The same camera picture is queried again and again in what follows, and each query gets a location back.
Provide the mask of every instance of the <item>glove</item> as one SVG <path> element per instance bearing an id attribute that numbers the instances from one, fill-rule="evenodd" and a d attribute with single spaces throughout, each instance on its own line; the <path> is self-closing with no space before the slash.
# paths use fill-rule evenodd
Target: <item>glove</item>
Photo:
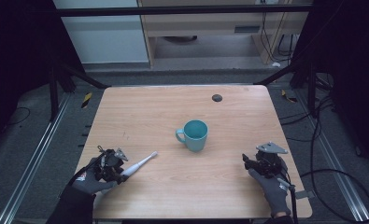
<path id="1" fill-rule="evenodd" d="M 93 163 L 96 158 L 92 158 L 90 163 Z M 79 189 L 85 193 L 89 193 L 93 195 L 94 193 L 102 190 L 102 189 L 112 189 L 117 186 L 116 181 L 110 182 L 99 182 L 96 180 L 94 176 L 93 168 L 91 167 L 86 172 L 84 172 L 80 177 L 76 179 L 73 183 L 73 188 Z"/>
<path id="2" fill-rule="evenodd" d="M 282 161 L 282 174 L 287 173 L 286 163 Z M 282 185 L 277 179 L 285 179 L 281 175 L 275 175 L 272 178 L 265 178 L 254 169 L 248 169 L 248 173 L 259 182 L 263 188 L 263 194 L 271 207 L 271 216 L 274 217 L 278 212 L 285 212 L 288 216 L 291 210 L 286 204 L 287 188 Z"/>

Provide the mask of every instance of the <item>white stick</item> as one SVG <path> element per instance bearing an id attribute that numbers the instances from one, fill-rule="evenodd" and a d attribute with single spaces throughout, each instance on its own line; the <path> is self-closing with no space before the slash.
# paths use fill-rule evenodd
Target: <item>white stick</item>
<path id="1" fill-rule="evenodd" d="M 127 175 L 127 176 L 131 176 L 134 172 L 136 172 L 138 170 L 138 168 L 140 168 L 140 166 L 144 165 L 144 163 L 146 163 L 149 159 L 155 157 L 158 154 L 157 151 L 152 152 L 151 155 L 149 155 L 148 157 L 146 157 L 144 160 L 130 166 L 128 169 L 124 170 L 121 175 Z"/>

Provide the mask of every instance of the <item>person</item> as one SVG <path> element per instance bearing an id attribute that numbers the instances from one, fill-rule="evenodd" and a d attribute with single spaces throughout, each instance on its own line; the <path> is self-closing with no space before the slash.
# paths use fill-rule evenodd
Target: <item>person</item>
<path id="1" fill-rule="evenodd" d="M 291 210 L 286 204 L 287 188 L 277 180 L 279 176 L 265 178 L 253 169 L 248 169 L 248 173 L 263 188 L 264 197 L 271 208 L 271 218 L 264 224 L 292 224 Z M 97 181 L 93 170 L 87 170 L 72 186 L 65 186 L 47 224 L 92 224 L 95 193 L 116 185 L 115 181 L 106 183 Z"/>

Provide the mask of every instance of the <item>black sleeve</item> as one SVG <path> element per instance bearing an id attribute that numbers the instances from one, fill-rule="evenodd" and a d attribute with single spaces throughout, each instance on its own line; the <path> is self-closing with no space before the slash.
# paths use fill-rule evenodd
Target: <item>black sleeve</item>
<path id="1" fill-rule="evenodd" d="M 264 224 L 292 224 L 292 219 L 290 216 L 269 218 Z"/>
<path id="2" fill-rule="evenodd" d="M 95 196 L 66 186 L 47 224 L 92 224 Z"/>

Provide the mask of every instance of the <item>mug handle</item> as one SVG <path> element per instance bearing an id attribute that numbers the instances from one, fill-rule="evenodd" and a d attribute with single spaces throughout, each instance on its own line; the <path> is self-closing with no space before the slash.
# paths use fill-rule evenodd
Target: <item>mug handle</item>
<path id="1" fill-rule="evenodd" d="M 182 130 L 182 129 L 177 129 L 177 130 L 176 130 L 176 138 L 177 138 L 177 140 L 178 140 L 180 143 L 185 143 L 185 139 L 184 139 L 184 138 L 181 138 L 181 137 L 179 136 L 179 134 L 184 134 L 184 130 Z"/>

